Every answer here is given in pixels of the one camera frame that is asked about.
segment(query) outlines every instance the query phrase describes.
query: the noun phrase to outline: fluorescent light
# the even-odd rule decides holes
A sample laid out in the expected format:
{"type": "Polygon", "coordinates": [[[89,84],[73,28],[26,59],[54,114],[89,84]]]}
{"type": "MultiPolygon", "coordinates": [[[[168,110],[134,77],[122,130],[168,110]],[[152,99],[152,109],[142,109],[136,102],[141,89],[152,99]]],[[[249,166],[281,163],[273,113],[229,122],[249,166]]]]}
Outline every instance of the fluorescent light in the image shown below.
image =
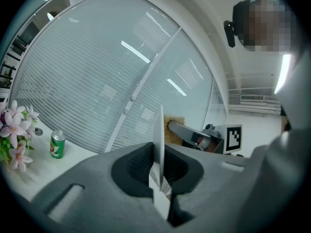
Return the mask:
{"type": "Polygon", "coordinates": [[[48,18],[50,21],[52,21],[54,17],[50,13],[48,13],[48,18]]]}
{"type": "Polygon", "coordinates": [[[278,82],[277,82],[276,90],[274,91],[274,94],[278,93],[279,89],[284,85],[286,81],[288,69],[290,67],[290,62],[291,62],[291,55],[284,54],[283,61],[282,61],[282,67],[281,67],[281,73],[280,73],[280,77],[278,78],[278,82]]]}
{"type": "Polygon", "coordinates": [[[149,59],[147,59],[144,55],[142,55],[140,52],[138,52],[135,48],[133,48],[132,46],[128,45],[126,42],[121,41],[121,44],[122,44],[122,46],[124,46],[127,49],[129,49],[132,53],[136,54],[140,59],[142,59],[146,63],[150,62],[149,59]]]}
{"type": "Polygon", "coordinates": [[[172,86],[176,88],[177,91],[179,91],[183,96],[186,96],[187,94],[183,92],[182,89],[179,88],[178,85],[176,85],[171,79],[167,80],[172,86]]]}

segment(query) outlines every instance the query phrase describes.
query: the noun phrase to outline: air vent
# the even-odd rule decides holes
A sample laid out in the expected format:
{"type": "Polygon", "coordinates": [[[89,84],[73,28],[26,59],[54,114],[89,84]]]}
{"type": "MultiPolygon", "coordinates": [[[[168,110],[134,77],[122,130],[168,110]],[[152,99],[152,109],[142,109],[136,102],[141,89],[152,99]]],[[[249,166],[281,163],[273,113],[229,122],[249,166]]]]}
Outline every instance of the air vent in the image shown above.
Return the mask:
{"type": "Polygon", "coordinates": [[[241,95],[241,101],[263,102],[264,101],[264,96],[241,95]]]}
{"type": "Polygon", "coordinates": [[[267,103],[278,103],[279,101],[276,99],[276,97],[272,97],[272,96],[264,96],[264,101],[267,103]]]}

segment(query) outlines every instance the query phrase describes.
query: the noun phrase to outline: pink flower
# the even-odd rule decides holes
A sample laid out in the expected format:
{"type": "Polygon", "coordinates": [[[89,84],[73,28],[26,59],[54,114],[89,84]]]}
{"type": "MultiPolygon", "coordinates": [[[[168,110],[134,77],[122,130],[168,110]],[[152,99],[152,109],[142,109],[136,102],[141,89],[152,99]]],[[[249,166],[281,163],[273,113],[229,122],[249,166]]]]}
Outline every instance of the pink flower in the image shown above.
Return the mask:
{"type": "Polygon", "coordinates": [[[32,138],[35,138],[35,126],[33,124],[33,121],[30,116],[26,119],[27,122],[29,122],[29,127],[26,129],[26,133],[23,135],[27,140],[32,138]]]}
{"type": "Polygon", "coordinates": [[[6,110],[8,98],[5,98],[3,102],[0,103],[0,114],[2,114],[6,110]]]}
{"type": "Polygon", "coordinates": [[[9,153],[12,157],[11,169],[14,170],[18,167],[23,173],[26,172],[25,163],[30,163],[33,159],[24,155],[25,147],[21,146],[18,149],[10,149],[9,153]]]}
{"type": "Polygon", "coordinates": [[[21,147],[26,147],[26,141],[20,140],[17,144],[17,149],[20,149],[21,147]]]}
{"type": "Polygon", "coordinates": [[[13,100],[11,107],[12,109],[8,109],[8,111],[10,112],[12,117],[16,114],[19,114],[21,118],[24,118],[24,116],[22,115],[22,112],[25,110],[25,106],[17,107],[16,100],[13,100]]]}
{"type": "Polygon", "coordinates": [[[38,116],[39,116],[39,113],[38,112],[35,112],[34,111],[34,108],[32,105],[30,105],[30,108],[28,106],[26,106],[26,109],[28,111],[28,114],[30,115],[30,117],[33,119],[33,120],[38,120],[38,116]]]}
{"type": "Polygon", "coordinates": [[[4,114],[5,122],[8,125],[8,127],[4,127],[1,132],[0,136],[5,138],[9,135],[10,142],[12,146],[16,149],[17,148],[17,136],[23,135],[26,133],[26,129],[29,128],[30,123],[28,121],[23,121],[20,123],[21,118],[19,114],[16,114],[13,118],[9,112],[6,112],[4,114]]]}

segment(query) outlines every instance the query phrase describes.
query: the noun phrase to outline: white ceiling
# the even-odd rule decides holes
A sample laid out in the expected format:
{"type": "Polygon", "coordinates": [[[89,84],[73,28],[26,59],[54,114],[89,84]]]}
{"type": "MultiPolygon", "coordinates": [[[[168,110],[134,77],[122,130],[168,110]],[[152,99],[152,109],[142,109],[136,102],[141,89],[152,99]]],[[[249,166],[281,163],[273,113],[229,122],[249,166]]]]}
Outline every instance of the white ceiling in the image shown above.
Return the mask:
{"type": "Polygon", "coordinates": [[[223,22],[232,20],[232,9],[243,0],[177,0],[198,20],[209,35],[225,68],[229,94],[274,95],[282,56],[272,52],[249,52],[236,39],[227,44],[223,22]]]}

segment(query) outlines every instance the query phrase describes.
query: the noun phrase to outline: white table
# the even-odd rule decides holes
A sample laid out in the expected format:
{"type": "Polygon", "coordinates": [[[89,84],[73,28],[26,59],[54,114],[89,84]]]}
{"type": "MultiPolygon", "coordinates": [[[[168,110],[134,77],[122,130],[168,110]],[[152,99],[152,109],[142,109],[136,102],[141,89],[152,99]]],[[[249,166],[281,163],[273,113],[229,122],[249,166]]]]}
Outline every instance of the white table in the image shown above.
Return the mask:
{"type": "Polygon", "coordinates": [[[48,183],[75,166],[82,160],[96,155],[78,145],[66,140],[64,156],[55,159],[50,154],[51,133],[41,121],[37,127],[43,130],[43,135],[32,140],[35,150],[30,151],[29,157],[34,161],[29,164],[25,173],[20,170],[5,169],[4,175],[11,189],[31,201],[34,196],[48,183]]]}

